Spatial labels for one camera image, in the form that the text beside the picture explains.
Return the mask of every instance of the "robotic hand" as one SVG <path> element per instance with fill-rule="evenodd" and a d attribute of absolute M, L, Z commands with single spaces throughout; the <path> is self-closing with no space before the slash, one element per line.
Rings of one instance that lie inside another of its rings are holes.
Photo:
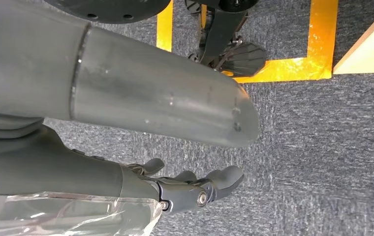
<path fill-rule="evenodd" d="M 191 171 L 183 171 L 174 178 L 150 178 L 164 167 L 158 158 L 144 165 L 131 164 L 127 167 L 159 190 L 159 203 L 162 210 L 168 213 L 197 209 L 224 198 L 244 178 L 242 170 L 237 166 L 229 166 L 222 171 L 214 170 L 199 180 Z"/>

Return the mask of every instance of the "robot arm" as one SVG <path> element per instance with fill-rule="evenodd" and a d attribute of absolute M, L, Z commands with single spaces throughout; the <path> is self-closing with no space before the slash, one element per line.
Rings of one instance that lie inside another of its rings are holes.
<path fill-rule="evenodd" d="M 231 78 L 16 0 L 0 0 L 0 114 L 231 147 L 259 135 L 253 103 Z"/>
<path fill-rule="evenodd" d="M 197 180 L 152 178 L 163 167 L 123 165 L 66 148 L 46 117 L 242 147 L 259 134 L 234 80 L 86 21 L 0 0 L 0 195 L 64 192 L 147 198 L 166 212 L 229 195 L 238 167 Z"/>

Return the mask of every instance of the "metal cylinder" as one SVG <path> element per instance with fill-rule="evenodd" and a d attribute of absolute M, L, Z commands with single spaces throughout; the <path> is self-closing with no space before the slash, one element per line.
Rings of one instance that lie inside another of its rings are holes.
<path fill-rule="evenodd" d="M 16 0 L 0 0 L 0 114 L 234 147 L 259 134 L 253 103 L 233 79 Z"/>

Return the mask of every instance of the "black wheel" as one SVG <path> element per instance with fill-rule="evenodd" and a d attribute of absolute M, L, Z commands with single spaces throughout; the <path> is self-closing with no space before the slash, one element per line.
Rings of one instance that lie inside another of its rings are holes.
<path fill-rule="evenodd" d="M 197 15 L 201 12 L 201 4 L 191 1 L 191 0 L 184 0 L 184 4 L 187 7 L 187 10 L 190 12 L 191 15 Z"/>

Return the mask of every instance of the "gray carpet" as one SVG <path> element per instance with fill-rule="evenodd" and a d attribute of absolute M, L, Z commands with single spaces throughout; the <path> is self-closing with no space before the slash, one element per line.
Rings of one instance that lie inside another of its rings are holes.
<path fill-rule="evenodd" d="M 175 0 L 173 51 L 197 48 L 197 22 Z M 241 30 L 270 59 L 304 57 L 309 0 L 260 0 Z M 340 1 L 335 61 L 374 21 L 374 1 Z M 101 25 L 155 44 L 156 18 Z M 164 215 L 153 235 L 374 236 L 374 74 L 313 82 L 247 84 L 262 135 L 247 148 L 220 148 L 116 128 L 48 119 L 70 148 L 122 163 L 162 158 L 160 174 L 199 176 L 239 165 L 232 197 L 200 211 Z"/>

